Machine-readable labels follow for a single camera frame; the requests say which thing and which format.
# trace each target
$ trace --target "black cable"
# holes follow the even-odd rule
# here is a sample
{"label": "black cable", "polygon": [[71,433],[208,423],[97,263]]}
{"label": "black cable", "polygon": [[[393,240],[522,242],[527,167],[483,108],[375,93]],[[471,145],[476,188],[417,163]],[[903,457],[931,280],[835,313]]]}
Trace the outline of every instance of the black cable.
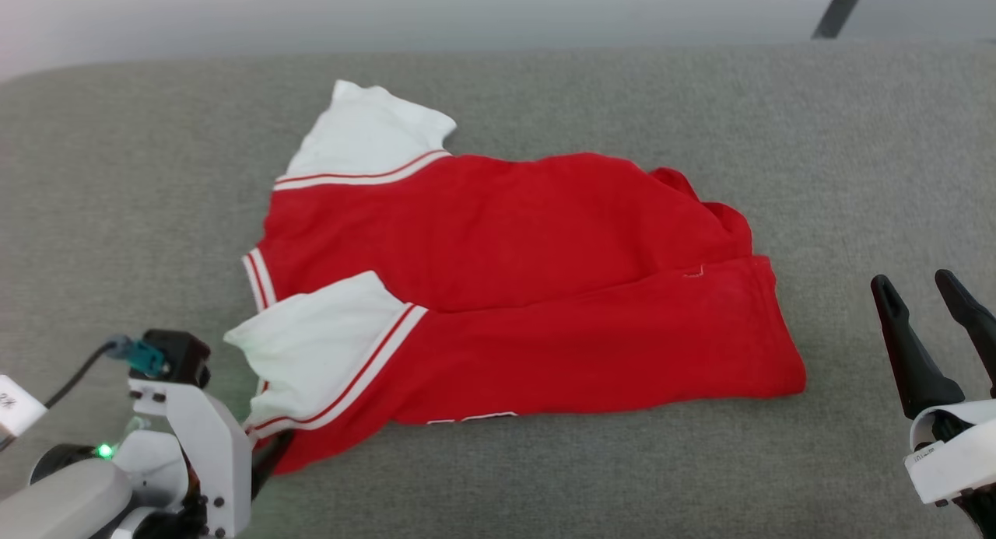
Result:
{"label": "black cable", "polygon": [[96,360],[102,357],[104,352],[110,351],[110,349],[114,348],[115,345],[117,345],[117,343],[114,343],[114,341],[108,341],[107,343],[100,345],[100,347],[97,348],[96,351],[93,351],[93,354],[89,355],[89,358],[86,359],[84,365],[82,365],[81,368],[79,368],[77,372],[75,372],[74,375],[70,377],[70,380],[68,380],[68,382],[65,382],[65,385],[61,387],[60,390],[56,391],[56,394],[54,394],[54,396],[52,396],[52,398],[50,398],[49,401],[45,401],[45,408],[53,408],[54,405],[57,404],[57,402],[61,401],[61,399],[65,397],[65,394],[70,393],[70,390],[72,390],[72,388],[75,387],[77,383],[79,383],[79,380],[82,380],[82,377],[86,375],[86,372],[88,372],[89,367],[93,366]]}

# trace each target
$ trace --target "white fabric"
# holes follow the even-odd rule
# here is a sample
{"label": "white fabric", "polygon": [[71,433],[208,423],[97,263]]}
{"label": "white fabric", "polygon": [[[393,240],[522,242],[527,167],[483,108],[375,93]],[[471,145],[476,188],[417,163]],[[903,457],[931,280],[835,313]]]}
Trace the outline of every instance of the white fabric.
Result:
{"label": "white fabric", "polygon": [[455,128],[446,114],[406,102],[380,86],[360,88],[337,81],[331,106],[305,136],[276,188],[407,177],[431,163],[420,163],[428,154],[433,153],[433,159],[448,156],[442,142]]}
{"label": "white fabric", "polygon": [[256,433],[264,437],[289,426],[326,425],[366,389],[425,312],[399,302],[367,271],[277,302],[235,327],[224,340],[242,348],[268,382],[250,401],[246,428],[296,419]]}

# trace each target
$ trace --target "green light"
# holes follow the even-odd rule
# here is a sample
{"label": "green light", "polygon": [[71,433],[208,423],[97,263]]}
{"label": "green light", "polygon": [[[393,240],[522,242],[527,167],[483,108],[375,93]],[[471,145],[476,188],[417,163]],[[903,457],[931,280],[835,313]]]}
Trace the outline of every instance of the green light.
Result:
{"label": "green light", "polygon": [[108,446],[106,443],[100,444],[96,447],[96,455],[102,457],[105,460],[109,460],[111,455],[114,455],[114,448]]}

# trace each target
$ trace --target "red and white t-shirt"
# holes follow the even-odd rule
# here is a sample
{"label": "red and white t-shirt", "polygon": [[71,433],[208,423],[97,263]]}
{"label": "red and white t-shirt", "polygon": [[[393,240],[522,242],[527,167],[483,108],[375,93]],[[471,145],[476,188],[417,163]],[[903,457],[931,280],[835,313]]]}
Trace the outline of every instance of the red and white t-shirt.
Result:
{"label": "red and white t-shirt", "polygon": [[805,371],[743,216],[598,154],[451,156],[455,123],[337,82],[244,263],[229,332],[284,471],[385,422],[772,397]]}

